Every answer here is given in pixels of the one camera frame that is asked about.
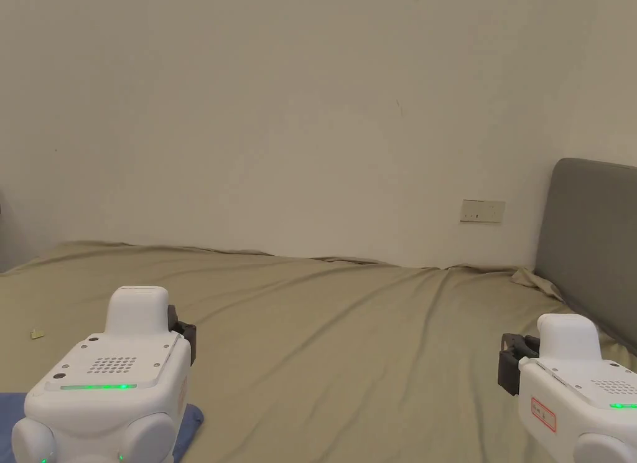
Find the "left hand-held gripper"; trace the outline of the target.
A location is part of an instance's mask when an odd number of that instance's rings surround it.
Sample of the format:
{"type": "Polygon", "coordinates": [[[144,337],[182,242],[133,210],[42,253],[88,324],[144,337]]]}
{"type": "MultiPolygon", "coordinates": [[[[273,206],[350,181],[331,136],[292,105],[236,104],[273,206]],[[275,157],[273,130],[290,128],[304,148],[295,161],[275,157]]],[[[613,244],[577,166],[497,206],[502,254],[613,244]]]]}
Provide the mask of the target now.
{"type": "Polygon", "coordinates": [[[174,462],[196,336],[165,288],[117,288],[104,331],[26,395],[11,434],[15,461],[174,462]]]}

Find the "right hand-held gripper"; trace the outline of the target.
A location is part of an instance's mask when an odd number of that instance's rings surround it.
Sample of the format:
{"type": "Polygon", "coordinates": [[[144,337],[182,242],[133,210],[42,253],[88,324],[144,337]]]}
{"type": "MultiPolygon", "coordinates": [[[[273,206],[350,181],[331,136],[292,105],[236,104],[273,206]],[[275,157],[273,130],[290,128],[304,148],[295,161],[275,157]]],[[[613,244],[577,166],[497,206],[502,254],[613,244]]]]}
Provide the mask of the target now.
{"type": "Polygon", "coordinates": [[[503,334],[498,360],[527,432],[556,462],[635,462],[636,373],[602,357],[584,316],[543,314],[537,329],[503,334]]]}

